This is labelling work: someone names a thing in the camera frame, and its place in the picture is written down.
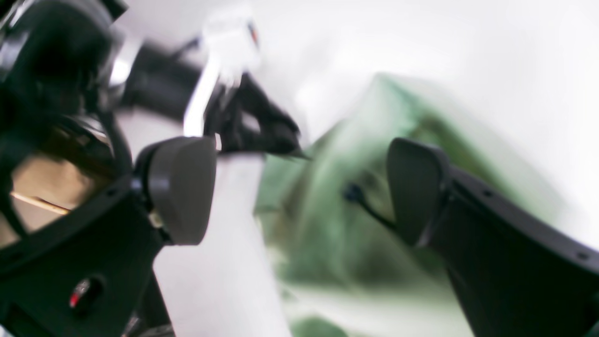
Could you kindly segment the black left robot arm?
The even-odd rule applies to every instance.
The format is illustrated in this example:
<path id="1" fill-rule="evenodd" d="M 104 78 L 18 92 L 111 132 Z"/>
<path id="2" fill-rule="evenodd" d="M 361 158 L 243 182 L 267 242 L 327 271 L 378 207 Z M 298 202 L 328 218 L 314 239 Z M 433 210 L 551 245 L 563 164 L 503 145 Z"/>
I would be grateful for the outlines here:
<path id="1" fill-rule="evenodd" d="M 1 2 L 1 213 L 26 236 L 9 194 L 13 171 L 52 128 L 96 104 L 116 57 L 119 0 L 3 0 Z M 177 51 L 144 44 L 124 84 L 122 104 L 184 119 L 195 83 L 207 68 L 182 62 L 200 47 L 195 38 Z M 236 88 L 218 86 L 204 113 L 203 132 L 219 135 L 223 152 L 299 154 L 300 130 L 244 73 Z"/>

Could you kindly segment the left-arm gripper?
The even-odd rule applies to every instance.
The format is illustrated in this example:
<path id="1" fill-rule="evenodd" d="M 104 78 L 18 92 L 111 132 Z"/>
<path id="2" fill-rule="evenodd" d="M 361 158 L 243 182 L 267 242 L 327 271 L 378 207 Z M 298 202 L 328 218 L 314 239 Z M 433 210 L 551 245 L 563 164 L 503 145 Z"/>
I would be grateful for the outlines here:
<path id="1" fill-rule="evenodd" d="M 202 74 L 201 66 L 145 42 L 133 59 L 120 106 L 182 124 Z M 242 75 L 238 86 L 218 86 L 206 109 L 206 135 L 220 139 L 222 153 L 302 157 L 300 134 L 293 118 L 267 97 L 251 75 Z"/>

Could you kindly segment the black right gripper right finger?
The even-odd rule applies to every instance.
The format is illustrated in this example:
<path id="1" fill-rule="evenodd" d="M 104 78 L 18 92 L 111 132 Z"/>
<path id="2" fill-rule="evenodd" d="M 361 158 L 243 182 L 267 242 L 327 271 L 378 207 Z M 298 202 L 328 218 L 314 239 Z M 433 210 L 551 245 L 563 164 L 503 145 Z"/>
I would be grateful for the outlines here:
<path id="1" fill-rule="evenodd" d="M 395 234 L 444 263 L 476 337 L 596 337 L 599 256 L 453 166 L 396 138 L 387 154 Z"/>

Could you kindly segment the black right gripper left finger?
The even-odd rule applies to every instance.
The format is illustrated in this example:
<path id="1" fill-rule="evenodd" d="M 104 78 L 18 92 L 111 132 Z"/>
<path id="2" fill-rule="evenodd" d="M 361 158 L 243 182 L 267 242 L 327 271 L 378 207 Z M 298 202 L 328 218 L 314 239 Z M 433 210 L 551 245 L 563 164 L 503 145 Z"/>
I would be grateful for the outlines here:
<path id="1" fill-rule="evenodd" d="M 146 147 L 135 170 L 1 250 L 1 326 L 15 337 L 119 337 L 165 245 L 197 245 L 210 217 L 211 137 Z"/>

